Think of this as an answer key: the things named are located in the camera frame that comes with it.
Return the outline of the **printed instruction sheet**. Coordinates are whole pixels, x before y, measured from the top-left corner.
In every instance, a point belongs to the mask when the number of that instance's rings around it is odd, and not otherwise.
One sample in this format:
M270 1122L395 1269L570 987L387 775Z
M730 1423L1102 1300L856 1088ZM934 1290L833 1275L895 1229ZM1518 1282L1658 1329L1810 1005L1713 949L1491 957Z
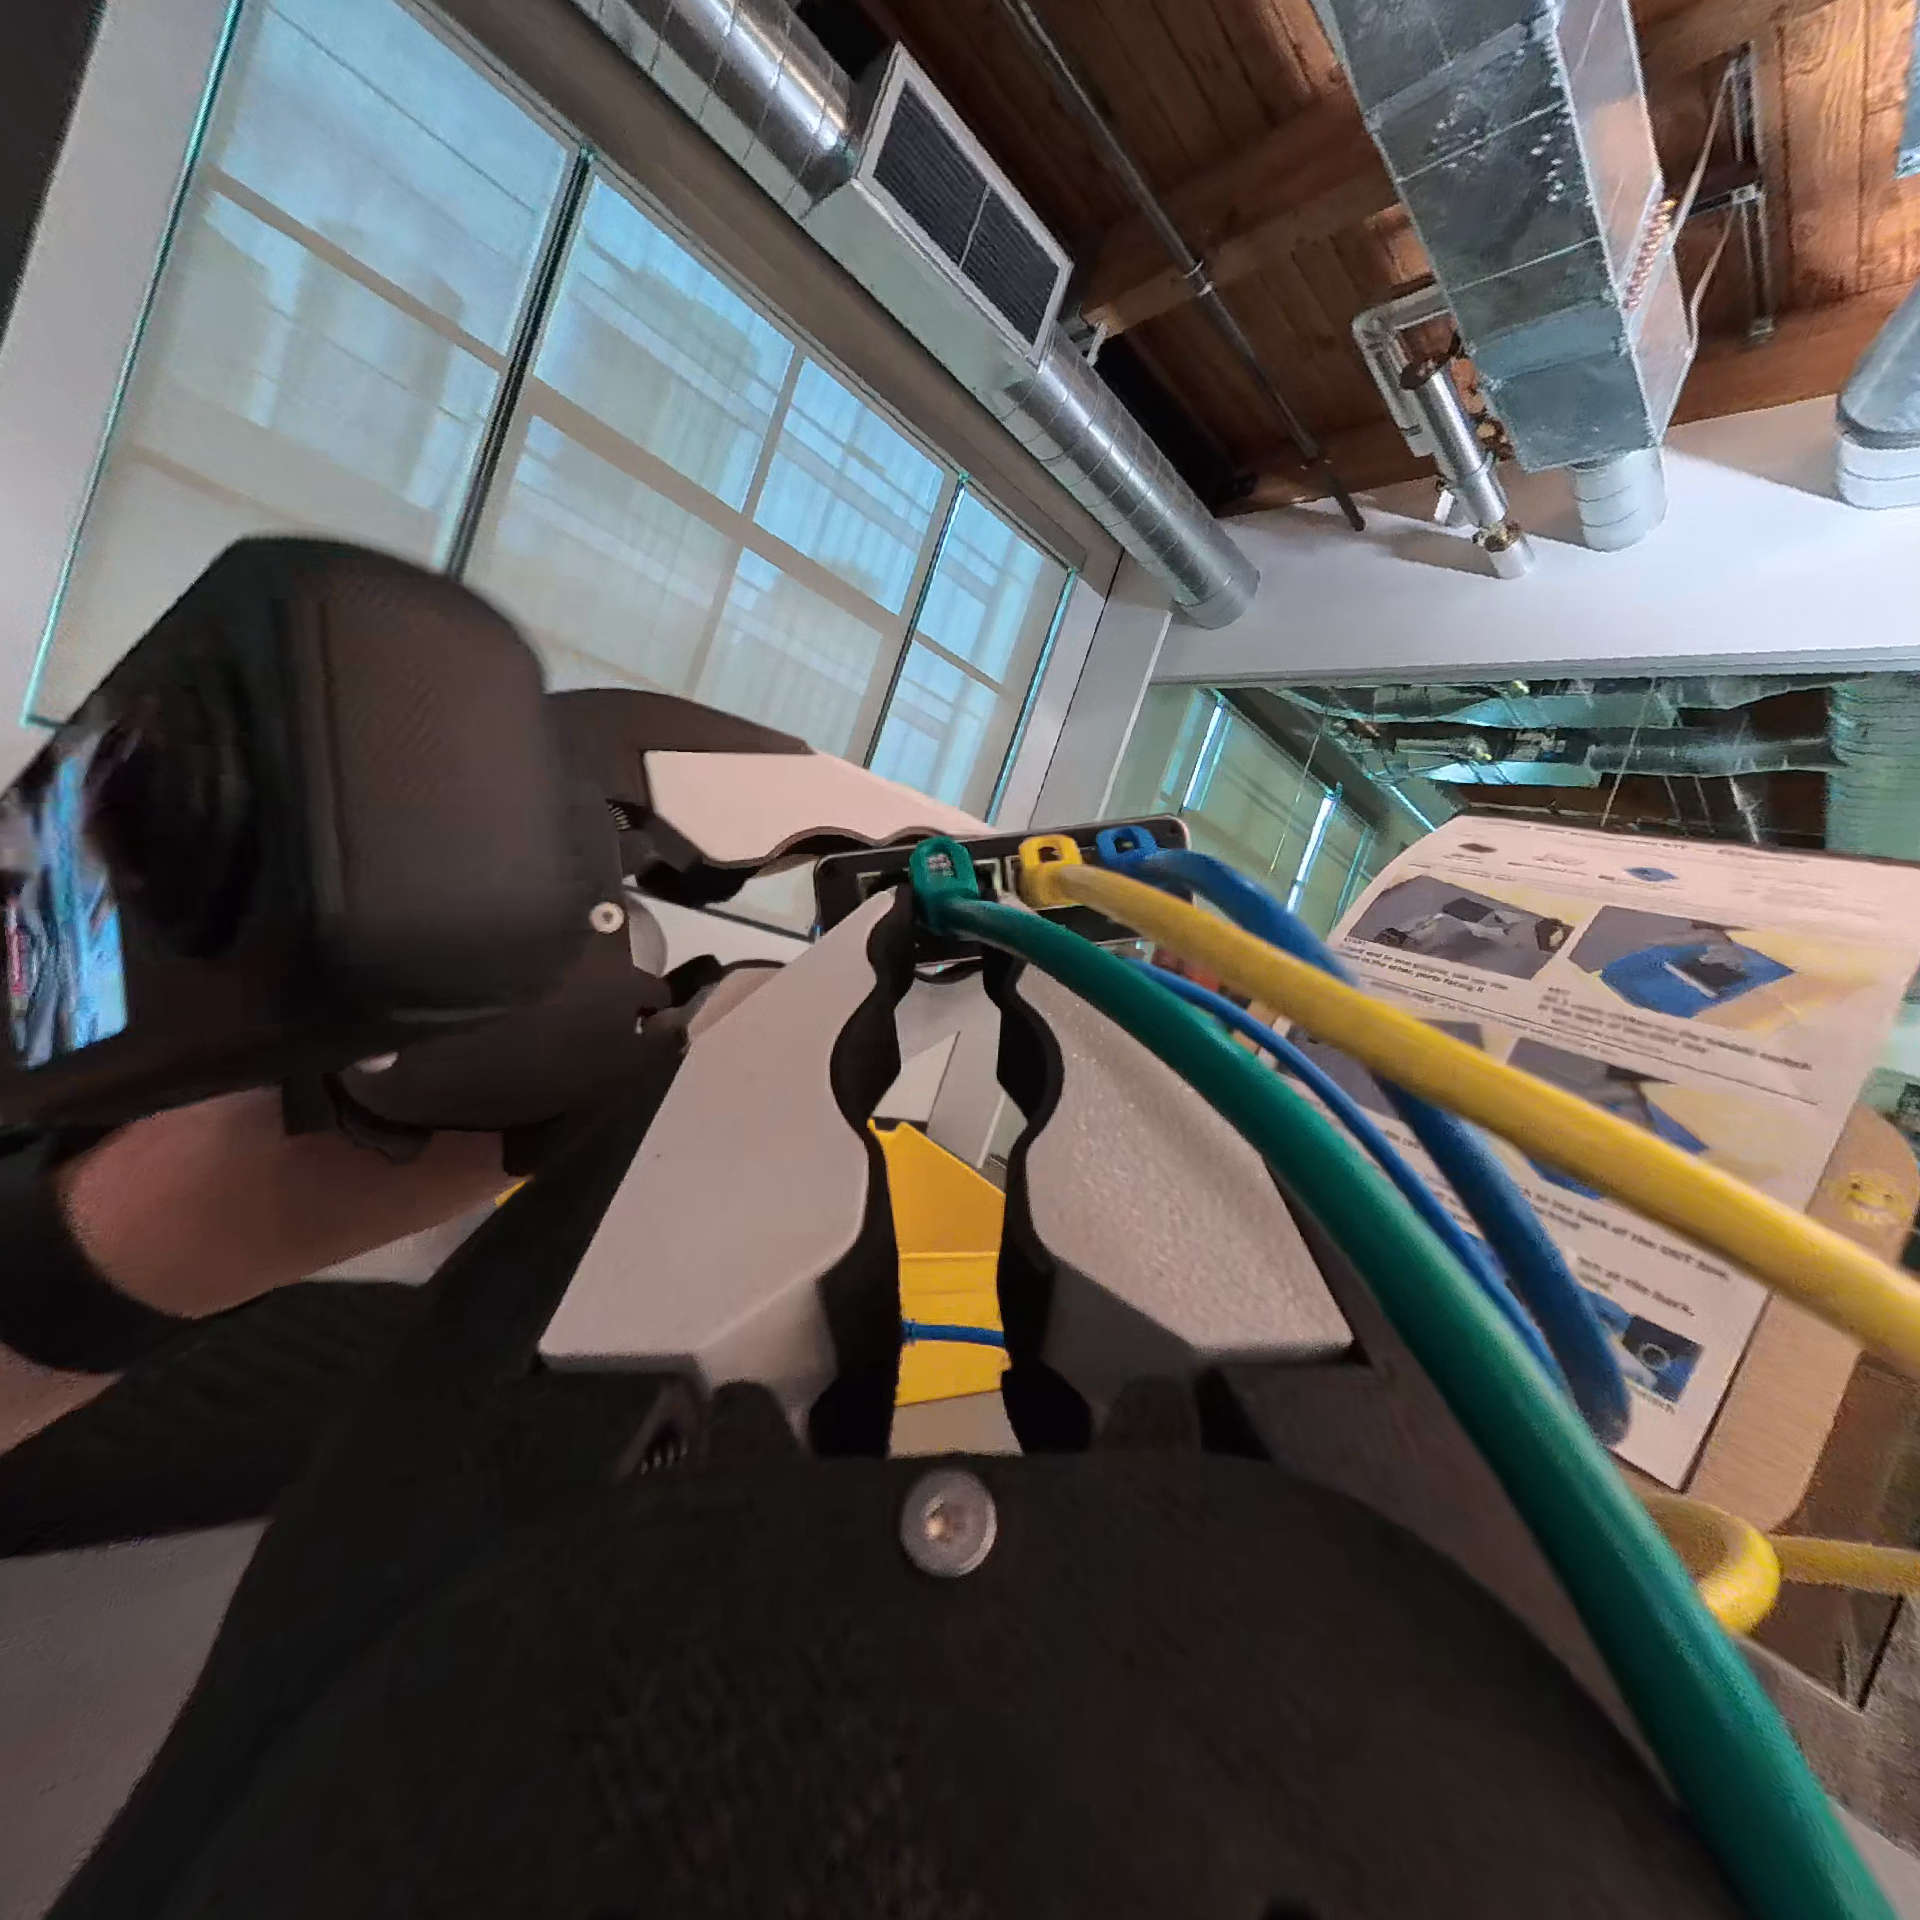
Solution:
M1458 813L1344 905L1331 951L1438 1031L1810 1211L1915 973L1913 864ZM1596 1299L1623 1466L1683 1490L1762 1287L1538 1146L1496 1141Z

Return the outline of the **person's left hand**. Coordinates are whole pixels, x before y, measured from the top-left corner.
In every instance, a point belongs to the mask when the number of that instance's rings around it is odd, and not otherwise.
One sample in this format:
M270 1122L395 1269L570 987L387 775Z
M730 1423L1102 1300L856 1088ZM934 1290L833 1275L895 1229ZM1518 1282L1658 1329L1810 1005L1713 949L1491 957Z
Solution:
M392 1159L345 1133L289 1133L273 1091L135 1120L55 1173L89 1267L183 1320L447 1228L507 1184L499 1133L441 1131Z

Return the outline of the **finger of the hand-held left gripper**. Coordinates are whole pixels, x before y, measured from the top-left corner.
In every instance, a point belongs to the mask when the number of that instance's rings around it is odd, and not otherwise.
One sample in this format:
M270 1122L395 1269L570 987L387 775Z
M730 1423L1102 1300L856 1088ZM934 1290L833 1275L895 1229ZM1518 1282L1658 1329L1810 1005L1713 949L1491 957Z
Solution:
M641 759L641 889L730 901L754 877L985 821L847 759L817 753L647 753Z
M862 1020L862 913L815 941L649 905L666 1005L638 1012L631 1050L836 1050Z

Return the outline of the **round silver spiral duct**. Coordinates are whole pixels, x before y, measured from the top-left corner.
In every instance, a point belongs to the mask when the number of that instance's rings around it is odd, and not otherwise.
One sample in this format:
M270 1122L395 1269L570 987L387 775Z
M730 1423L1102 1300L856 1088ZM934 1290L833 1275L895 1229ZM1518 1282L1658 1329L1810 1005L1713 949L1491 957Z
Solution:
M864 75L835 63L793 8L591 2L579 11L799 228L848 176ZM1184 623L1223 629L1255 603L1257 568L1062 317L1044 359L998 394L974 392L934 362L1168 592Z

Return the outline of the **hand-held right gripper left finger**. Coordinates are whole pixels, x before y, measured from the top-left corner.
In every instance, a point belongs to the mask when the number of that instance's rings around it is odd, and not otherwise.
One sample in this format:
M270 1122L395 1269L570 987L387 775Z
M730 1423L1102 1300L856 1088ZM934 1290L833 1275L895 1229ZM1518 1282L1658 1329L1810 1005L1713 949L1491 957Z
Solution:
M872 1120L915 964L903 888L708 989L543 1332L550 1367L760 1386L817 1451L888 1456L903 1316Z

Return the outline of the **black ethernet switch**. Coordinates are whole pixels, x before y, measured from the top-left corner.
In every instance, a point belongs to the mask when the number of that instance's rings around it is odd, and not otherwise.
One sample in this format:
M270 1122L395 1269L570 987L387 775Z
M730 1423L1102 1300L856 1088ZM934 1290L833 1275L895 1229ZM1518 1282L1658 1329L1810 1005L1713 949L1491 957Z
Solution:
M1170 816L1145 816L1118 825L1082 824L1064 827L1080 855L1090 867L1106 867L1099 850L1099 835L1118 832L1122 841L1145 844L1147 850L1191 850L1187 825ZM990 904L1025 905L1017 891L1019 847L1026 832L988 832L971 835L963 841L968 848L977 889ZM910 853L915 840L888 848L858 848L851 853L824 855L812 872L815 885L815 938L825 938L828 930L847 921L858 908L873 897L890 897L897 889L910 888ZM1084 904L1051 908L1047 913L1051 924L1062 924L1080 938L1102 949L1137 947L1139 938L1122 924L1102 916ZM980 941L960 935L942 935L935 930L920 930L916 935L916 970L926 977L963 973L979 970L985 961Z

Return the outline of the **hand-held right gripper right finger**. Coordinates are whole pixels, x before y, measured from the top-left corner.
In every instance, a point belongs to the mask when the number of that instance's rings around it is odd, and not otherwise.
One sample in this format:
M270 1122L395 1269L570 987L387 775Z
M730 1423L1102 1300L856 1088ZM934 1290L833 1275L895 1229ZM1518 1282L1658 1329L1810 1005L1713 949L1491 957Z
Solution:
M1354 1330L1259 1155L1112 1018L990 951L1017 1114L998 1297L1017 1448L1092 1448L1142 1381L1315 1367Z

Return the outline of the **silver pipe with brass valve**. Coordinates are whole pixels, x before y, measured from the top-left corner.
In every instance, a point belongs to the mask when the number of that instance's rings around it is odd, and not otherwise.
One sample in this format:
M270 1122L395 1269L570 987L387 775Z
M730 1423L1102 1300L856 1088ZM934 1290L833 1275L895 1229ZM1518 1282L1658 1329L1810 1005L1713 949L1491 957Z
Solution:
M1351 337L1408 451L1466 512L1484 564L1505 584L1528 576L1532 547L1497 480L1497 441L1481 434L1455 377L1468 349L1446 293L1428 281L1367 307Z

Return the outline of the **yellow plastic bin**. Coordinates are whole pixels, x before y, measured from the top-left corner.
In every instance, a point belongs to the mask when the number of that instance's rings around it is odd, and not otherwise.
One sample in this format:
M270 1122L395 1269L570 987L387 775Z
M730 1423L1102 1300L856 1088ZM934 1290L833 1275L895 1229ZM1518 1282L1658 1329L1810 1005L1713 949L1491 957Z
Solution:
M910 1122L872 1122L899 1248L897 1407L990 1395L1006 1371L1000 1308L1003 1195Z

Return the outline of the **rectangular silver insulated duct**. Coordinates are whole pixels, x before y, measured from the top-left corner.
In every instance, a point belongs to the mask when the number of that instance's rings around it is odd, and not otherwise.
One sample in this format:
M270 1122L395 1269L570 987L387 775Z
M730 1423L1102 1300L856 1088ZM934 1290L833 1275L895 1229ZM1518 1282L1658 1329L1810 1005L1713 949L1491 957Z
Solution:
M1571 473L1585 547L1639 545L1697 320L1628 4L1315 11L1511 458Z

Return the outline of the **white vent grille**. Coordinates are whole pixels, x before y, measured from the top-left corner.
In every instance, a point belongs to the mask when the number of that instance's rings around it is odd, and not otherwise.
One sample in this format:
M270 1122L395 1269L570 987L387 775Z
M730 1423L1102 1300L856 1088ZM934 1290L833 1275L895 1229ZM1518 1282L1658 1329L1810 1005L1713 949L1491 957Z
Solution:
M903 45L856 108L854 168L803 232L960 385L998 394L1051 348L1072 259Z

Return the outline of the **silver duct with cone end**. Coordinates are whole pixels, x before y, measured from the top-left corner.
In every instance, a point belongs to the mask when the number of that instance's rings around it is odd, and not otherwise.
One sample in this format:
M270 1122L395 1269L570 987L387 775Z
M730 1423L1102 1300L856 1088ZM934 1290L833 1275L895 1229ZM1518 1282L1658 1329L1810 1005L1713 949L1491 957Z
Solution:
M1918 304L1902 304L1835 405L1835 491L1866 512L1918 506Z

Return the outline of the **large framed window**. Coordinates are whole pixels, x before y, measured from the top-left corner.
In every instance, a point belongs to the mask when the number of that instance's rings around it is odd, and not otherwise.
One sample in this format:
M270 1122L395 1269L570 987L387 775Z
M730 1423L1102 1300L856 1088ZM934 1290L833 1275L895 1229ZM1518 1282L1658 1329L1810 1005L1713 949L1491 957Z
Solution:
M313 536L988 821L1065 552L424 4L233 11L28 720Z

